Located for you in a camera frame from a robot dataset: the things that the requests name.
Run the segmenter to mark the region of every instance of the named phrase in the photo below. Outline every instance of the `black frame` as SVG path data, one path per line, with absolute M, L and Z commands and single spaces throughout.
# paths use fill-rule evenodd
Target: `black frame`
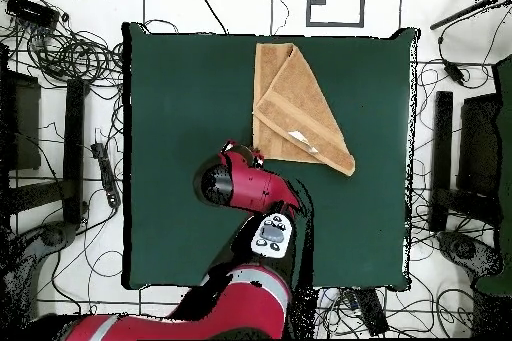
M 306 2 L 306 27 L 308 28 L 364 28 L 364 4 L 365 0 L 359 1 L 359 22 L 343 23 L 343 22 L 312 22 L 311 21 L 311 3 L 313 0 Z

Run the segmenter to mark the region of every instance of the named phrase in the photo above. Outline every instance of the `floor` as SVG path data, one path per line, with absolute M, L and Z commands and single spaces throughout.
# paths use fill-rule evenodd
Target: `floor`
M 121 37 L 121 23 L 124 21 L 148 22 L 153 19 L 169 23 L 151 22 L 152 32 L 215 32 L 222 33 L 222 28 L 212 16 L 203 0 L 46 0 L 70 16 L 70 26 L 74 31 L 90 31 L 101 36 L 112 49 Z M 445 35 L 443 54 L 451 61 L 474 63 L 467 70 L 471 76 L 468 85 L 483 85 L 475 91 L 465 89 L 445 78 L 439 58 L 437 38 L 440 30 L 430 31 L 429 26 L 477 0 L 365 0 L 364 28 L 351 27 L 306 27 L 304 16 L 306 0 L 209 0 L 212 8 L 229 33 L 268 35 L 270 32 L 293 35 L 336 35 L 336 36 L 375 36 L 389 37 L 399 27 L 416 27 L 421 29 L 419 40 L 418 63 L 418 109 L 423 108 L 421 116 L 416 115 L 416 138 L 414 187 L 415 226 L 421 228 L 421 215 L 426 211 L 428 188 L 430 183 L 430 126 L 432 124 L 432 98 L 437 90 L 450 90 L 454 94 L 454 129 L 460 123 L 460 107 L 466 97 L 494 91 L 492 79 L 486 80 L 481 64 L 494 63 L 512 52 L 510 34 L 512 23 L 505 20 L 495 36 L 493 35 L 500 21 L 509 9 L 499 8 L 484 13 L 476 18 L 450 28 Z M 9 19 L 0 1 L 0 26 L 8 26 Z M 318 17 L 339 17 L 328 14 Z M 14 47 L 15 40 L 5 43 Z M 10 67 L 19 72 L 39 77 L 43 87 L 50 87 L 47 80 L 30 64 L 30 57 L 24 50 L 13 56 Z M 97 87 L 96 91 L 108 98 L 116 89 L 108 86 Z M 41 99 L 40 138 L 59 141 L 58 135 L 64 132 L 64 98 L 65 92 L 59 89 L 44 89 Z M 111 126 L 111 115 L 115 100 L 102 99 L 91 94 L 87 98 L 85 116 L 85 145 L 94 139 L 106 135 Z M 117 147 L 111 147 L 112 164 L 122 159 L 123 141 L 118 136 Z M 459 138 L 454 134 L 452 157 L 452 182 L 455 184 L 457 173 L 457 149 Z M 41 147 L 48 156 L 58 177 L 62 176 L 62 144 L 44 141 Z M 12 173 L 11 187 L 28 183 L 42 182 L 41 178 L 52 177 L 48 166 L 44 164 L 37 171 L 20 171 L 17 176 Z M 117 176 L 122 178 L 122 165 L 117 166 Z M 104 220 L 110 213 L 105 195 L 100 190 L 99 168 L 97 162 L 86 152 L 84 171 L 84 194 L 90 199 L 89 226 Z M 60 217 L 60 204 L 42 206 L 13 216 L 13 230 L 23 232 L 47 220 Z M 459 219 L 451 218 L 450 227 L 455 228 Z M 464 226 L 471 230 L 471 235 L 481 235 L 490 242 L 492 232 L 485 230 L 483 224 L 471 221 Z M 55 282 L 66 295 L 75 299 L 82 312 L 89 310 L 96 313 L 128 312 L 132 314 L 167 315 L 179 302 L 186 291 L 179 287 L 148 286 L 139 291 L 127 291 L 120 285 L 123 217 L 120 211 L 107 223 L 92 229 L 78 237 L 74 243 L 62 252 L 61 262 Z M 387 337 L 468 337 L 471 321 L 472 300 L 469 281 L 466 274 L 458 267 L 445 260 L 436 250 L 435 240 L 429 233 L 414 230 L 415 244 L 411 250 L 410 273 L 412 288 L 410 291 L 393 293 L 385 289 L 379 295 L 386 308 L 389 324 L 393 327 Z M 44 264 L 37 297 L 41 314 L 48 312 L 73 313 L 77 305 L 56 292 L 51 285 L 51 276 L 56 265 L 56 256 L 52 255 Z M 435 301 L 440 296 L 436 309 Z M 318 309 L 318 338 L 370 338 L 364 325 L 361 325 L 356 312 L 345 306 L 340 300 L 338 289 L 321 290 Z

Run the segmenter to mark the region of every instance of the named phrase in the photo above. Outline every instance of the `gray stripe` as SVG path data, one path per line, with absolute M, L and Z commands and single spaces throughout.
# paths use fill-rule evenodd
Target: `gray stripe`
M 112 315 L 105 322 L 103 322 L 96 332 L 92 335 L 89 341 L 101 341 L 108 330 L 119 320 L 120 315 Z
M 283 308 L 286 314 L 286 306 L 288 305 L 288 292 L 286 288 L 272 275 L 258 269 L 238 269 L 231 271 L 233 279 L 230 284 L 259 282 L 261 288 L 272 294 Z

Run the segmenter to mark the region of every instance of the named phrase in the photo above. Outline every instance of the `green table surface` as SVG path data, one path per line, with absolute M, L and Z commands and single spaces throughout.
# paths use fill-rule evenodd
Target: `green table surface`
M 130 288 L 197 285 L 245 217 L 199 202 L 192 177 L 227 139 L 251 144 L 258 42 L 300 48 L 356 161 L 351 177 L 325 165 L 265 162 L 300 179 L 313 198 L 315 285 L 404 286 L 414 29 L 394 39 L 150 35 L 134 23 L 129 32 Z M 298 225 L 300 256 L 304 221 Z
M 503 271 L 497 276 L 480 278 L 476 288 L 485 294 L 512 296 L 512 56 L 495 65 L 493 76 L 496 92 L 503 101 L 496 119 L 501 145 L 498 198 L 503 221 L 495 231 L 495 245 L 503 258 Z

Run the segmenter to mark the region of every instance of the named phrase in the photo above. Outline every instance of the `orange towel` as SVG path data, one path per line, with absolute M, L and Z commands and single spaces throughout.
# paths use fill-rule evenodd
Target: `orange towel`
M 354 173 L 354 158 L 327 100 L 293 44 L 256 45 L 253 146 L 266 159 L 325 163 Z

